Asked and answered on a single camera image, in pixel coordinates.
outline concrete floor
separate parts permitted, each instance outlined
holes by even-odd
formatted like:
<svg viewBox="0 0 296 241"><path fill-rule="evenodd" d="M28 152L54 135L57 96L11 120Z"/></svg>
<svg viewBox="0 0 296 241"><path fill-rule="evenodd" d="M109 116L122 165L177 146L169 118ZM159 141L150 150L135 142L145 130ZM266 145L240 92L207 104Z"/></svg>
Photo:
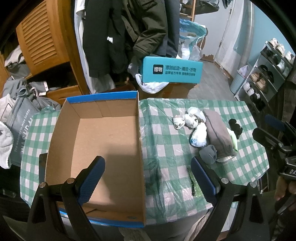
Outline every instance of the concrete floor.
<svg viewBox="0 0 296 241"><path fill-rule="evenodd" d="M188 99L232 100L236 101L229 89L229 79L211 62L203 62L202 78L199 86L189 91Z"/></svg>

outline green checkered tablecloth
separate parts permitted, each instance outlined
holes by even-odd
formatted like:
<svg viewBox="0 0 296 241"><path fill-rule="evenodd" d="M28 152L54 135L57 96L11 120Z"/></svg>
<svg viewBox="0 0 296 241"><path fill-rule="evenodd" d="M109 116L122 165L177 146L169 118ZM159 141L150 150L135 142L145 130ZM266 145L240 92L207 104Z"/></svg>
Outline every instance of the green checkered tablecloth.
<svg viewBox="0 0 296 241"><path fill-rule="evenodd" d="M139 102L140 133L146 183L147 224L161 224L194 215L212 205L203 195L192 196L187 168L199 149L189 144L187 127L175 130L172 118L189 107L211 109L243 127L237 157L212 168L232 183L246 185L260 178L269 168L264 147L252 138L255 121L244 102L188 99L146 99ZM39 184L39 155L48 152L59 111L45 111L33 117L25 141L21 164L21 197L31 206Z"/></svg>
<svg viewBox="0 0 296 241"><path fill-rule="evenodd" d="M48 152L60 111L46 107L33 116L20 167L20 195L31 207L39 185L39 155Z"/></svg>

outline wooden cabinet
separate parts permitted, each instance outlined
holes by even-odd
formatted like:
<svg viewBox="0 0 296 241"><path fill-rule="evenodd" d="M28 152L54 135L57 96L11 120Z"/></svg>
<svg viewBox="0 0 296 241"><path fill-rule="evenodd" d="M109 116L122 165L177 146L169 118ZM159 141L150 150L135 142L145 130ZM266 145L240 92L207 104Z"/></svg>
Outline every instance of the wooden cabinet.
<svg viewBox="0 0 296 241"><path fill-rule="evenodd" d="M17 40L31 73L26 79L63 63L70 63L74 86L47 93L63 103L65 98L89 94L72 23L71 0L44 0L17 26ZM9 76L0 54L0 91Z"/></svg>
<svg viewBox="0 0 296 241"><path fill-rule="evenodd" d="M33 76L69 61L55 3L43 1L16 28L22 53Z"/></svg>

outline blue wall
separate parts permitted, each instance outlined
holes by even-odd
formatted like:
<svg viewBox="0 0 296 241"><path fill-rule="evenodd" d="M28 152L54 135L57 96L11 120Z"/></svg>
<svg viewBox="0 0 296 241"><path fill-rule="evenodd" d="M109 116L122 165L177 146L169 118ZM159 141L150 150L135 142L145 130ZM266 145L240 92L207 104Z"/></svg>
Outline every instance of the blue wall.
<svg viewBox="0 0 296 241"><path fill-rule="evenodd" d="M247 27L247 16L246 12L244 14L242 28L238 35L237 41L234 45L234 50L238 54L242 54L242 50L245 42L246 27ZM291 46L288 44L287 40L280 32L280 30L275 26L275 24L263 13L257 6L255 6L255 26L254 26L254 37L253 44L251 48L251 53L249 57L249 64L254 65L260 51L262 50L265 41L276 38L279 43L285 46L286 52L290 51L294 53Z"/></svg>

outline louvered wooden door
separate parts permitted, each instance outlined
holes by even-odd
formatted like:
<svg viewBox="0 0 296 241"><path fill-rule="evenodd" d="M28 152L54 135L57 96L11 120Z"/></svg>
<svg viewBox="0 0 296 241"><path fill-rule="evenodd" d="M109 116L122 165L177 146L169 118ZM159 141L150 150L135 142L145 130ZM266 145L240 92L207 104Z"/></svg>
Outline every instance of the louvered wooden door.
<svg viewBox="0 0 296 241"><path fill-rule="evenodd" d="M32 75L69 61L56 1L45 0L39 4L18 25L16 31Z"/></svg>

